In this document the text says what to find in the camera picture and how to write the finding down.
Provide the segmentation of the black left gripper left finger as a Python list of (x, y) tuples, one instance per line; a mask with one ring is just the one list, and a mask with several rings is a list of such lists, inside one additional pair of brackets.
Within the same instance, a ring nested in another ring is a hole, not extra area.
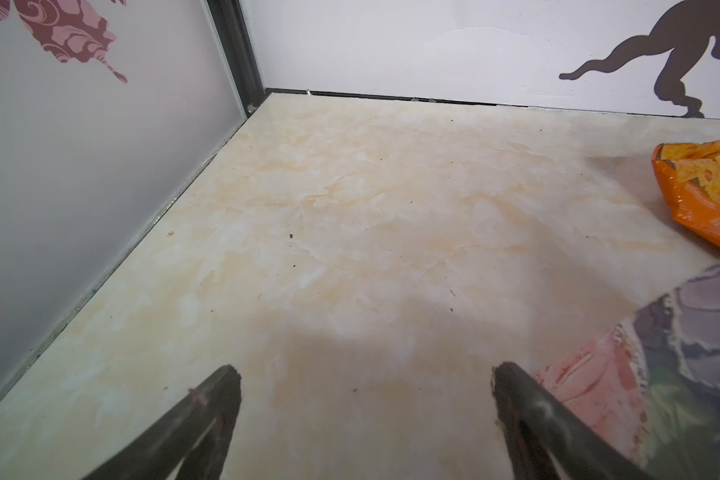
[(242, 404), (242, 377), (214, 371), (88, 479), (218, 479)]

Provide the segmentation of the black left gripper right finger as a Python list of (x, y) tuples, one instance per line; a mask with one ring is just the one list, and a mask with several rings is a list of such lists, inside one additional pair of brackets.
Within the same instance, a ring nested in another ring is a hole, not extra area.
[(648, 479), (514, 362), (493, 370), (492, 393), (516, 479)]

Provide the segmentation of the patterned paper bag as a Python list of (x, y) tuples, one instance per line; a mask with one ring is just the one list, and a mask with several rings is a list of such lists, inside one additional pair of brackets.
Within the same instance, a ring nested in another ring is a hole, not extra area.
[(720, 479), (720, 261), (535, 374), (655, 479)]

